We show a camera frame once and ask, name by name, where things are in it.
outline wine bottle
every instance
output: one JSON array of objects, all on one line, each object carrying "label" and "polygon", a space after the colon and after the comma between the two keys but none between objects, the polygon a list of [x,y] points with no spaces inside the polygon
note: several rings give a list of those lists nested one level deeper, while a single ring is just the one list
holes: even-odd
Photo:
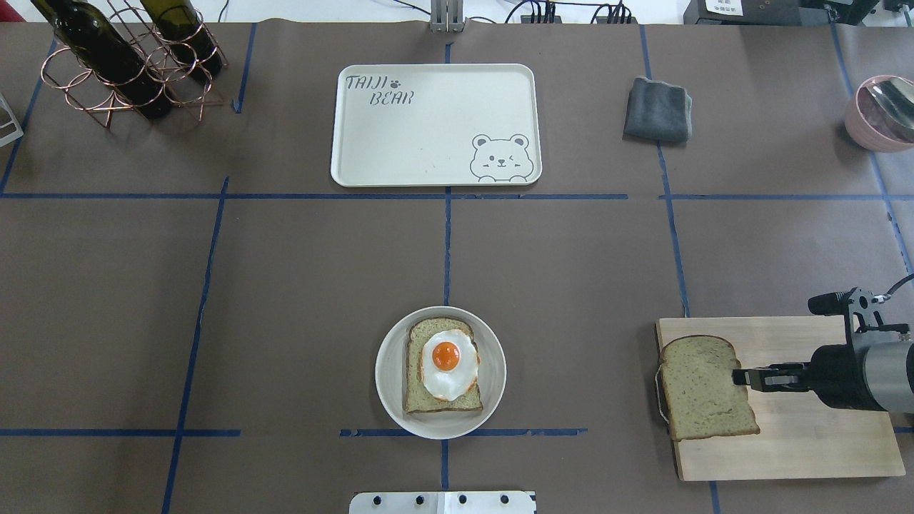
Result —
[{"label": "wine bottle", "polygon": [[[222,70],[222,58],[216,51],[216,44],[201,26],[202,21],[189,0],[140,0],[162,37],[169,41],[180,41],[171,46],[179,64],[194,64],[194,54],[210,77],[215,78]],[[190,72],[199,82],[207,81],[207,74],[200,68]]]},{"label": "wine bottle", "polygon": [[32,0],[32,5],[34,5],[35,9],[37,9],[38,12],[41,13],[41,15],[44,16],[45,19],[50,23],[51,18],[54,17],[54,9],[52,9],[51,6],[45,2],[45,0]]},{"label": "wine bottle", "polygon": [[135,49],[93,5],[80,0],[32,0],[38,10],[49,7],[54,33],[80,60],[148,119],[171,111],[161,81]]}]

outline folded towel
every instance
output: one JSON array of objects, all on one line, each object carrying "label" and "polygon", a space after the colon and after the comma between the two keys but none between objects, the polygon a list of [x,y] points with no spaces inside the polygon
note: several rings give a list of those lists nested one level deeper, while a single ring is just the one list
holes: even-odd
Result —
[{"label": "folded towel", "polygon": [[681,86],[636,77],[629,92],[625,133],[683,143],[692,136],[692,97]]}]

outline sticker label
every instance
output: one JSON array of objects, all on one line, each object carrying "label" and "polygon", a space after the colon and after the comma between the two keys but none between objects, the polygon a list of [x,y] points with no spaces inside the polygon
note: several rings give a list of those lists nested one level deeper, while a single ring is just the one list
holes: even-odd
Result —
[{"label": "sticker label", "polygon": [[705,0],[705,8],[719,15],[742,16],[742,0]]}]

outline bread crust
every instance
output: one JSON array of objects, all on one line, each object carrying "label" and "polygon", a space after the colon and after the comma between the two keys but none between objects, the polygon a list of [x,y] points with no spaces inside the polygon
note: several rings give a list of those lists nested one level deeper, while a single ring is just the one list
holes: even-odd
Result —
[{"label": "bread crust", "polygon": [[[677,338],[677,339],[674,339],[673,341],[670,341],[670,343],[667,344],[666,346],[664,346],[663,350],[660,352],[660,371],[661,371],[661,373],[660,373],[660,375],[661,375],[661,380],[660,380],[660,381],[661,381],[661,384],[662,384],[663,389],[664,389],[664,398],[665,398],[665,400],[666,400],[666,405],[667,405],[668,408],[669,408],[670,401],[671,401],[671,396],[670,396],[670,393],[669,393],[669,391],[670,391],[670,384],[667,382],[667,377],[666,377],[666,374],[664,373],[664,364],[667,364],[667,362],[668,362],[668,360],[667,360],[667,353],[668,353],[668,350],[669,350],[671,347],[673,347],[673,346],[676,344],[676,342],[678,342],[678,341],[683,341],[683,340],[686,340],[686,339],[691,339],[691,338],[694,338],[694,337],[708,337],[708,338],[717,339],[717,340],[719,340],[719,341],[722,341],[723,343],[725,343],[725,344],[727,345],[727,347],[729,348],[730,352],[733,354],[733,359],[734,359],[734,361],[736,362],[736,367],[733,368],[733,369],[739,369],[739,368],[741,367],[741,364],[740,364],[740,362],[739,362],[739,359],[737,359],[737,357],[736,357],[736,349],[733,347],[733,345],[732,345],[729,341],[727,341],[727,340],[724,339],[723,337],[711,336],[711,335],[708,335],[708,334],[694,334],[694,335],[692,335],[692,336],[679,337],[679,338]],[[753,411],[753,410],[752,410],[752,406],[749,405],[749,393],[746,391],[745,388],[742,388],[742,387],[739,387],[739,386],[736,386],[736,385],[734,385],[733,387],[734,387],[734,388],[737,388],[737,389],[739,390],[739,393],[738,393],[738,395],[739,395],[739,397],[740,397],[740,398],[739,398],[739,401],[740,401],[740,402],[745,402],[746,405],[749,407],[749,413],[751,414],[751,417],[752,417],[752,425],[754,425],[754,428],[748,428],[748,429],[745,429],[745,430],[735,430],[735,431],[721,430],[721,431],[718,431],[718,432],[715,433],[715,434],[708,434],[708,435],[703,435],[703,436],[680,437],[680,435],[679,435],[679,432],[680,432],[680,431],[679,431],[678,426],[677,426],[677,424],[676,424],[676,418],[675,418],[675,416],[673,415],[673,410],[672,410],[672,409],[669,409],[669,410],[670,410],[670,413],[669,413],[669,416],[668,416],[668,417],[669,417],[669,423],[670,423],[670,437],[671,437],[674,441],[685,441],[685,440],[707,439],[707,438],[715,437],[715,436],[754,435],[754,434],[760,434],[760,433],[761,433],[761,429],[760,429],[758,423],[756,422],[755,411]]]}]

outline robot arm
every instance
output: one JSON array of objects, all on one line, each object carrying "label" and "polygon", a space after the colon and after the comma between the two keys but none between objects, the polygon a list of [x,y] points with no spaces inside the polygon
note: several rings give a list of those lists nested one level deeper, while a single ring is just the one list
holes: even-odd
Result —
[{"label": "robot arm", "polygon": [[884,323],[877,307],[914,278],[886,294],[854,288],[809,299],[811,313],[842,315],[845,343],[819,347],[809,362],[734,369],[733,383],[762,392],[813,391],[836,409],[914,412],[914,345],[907,324]]}]

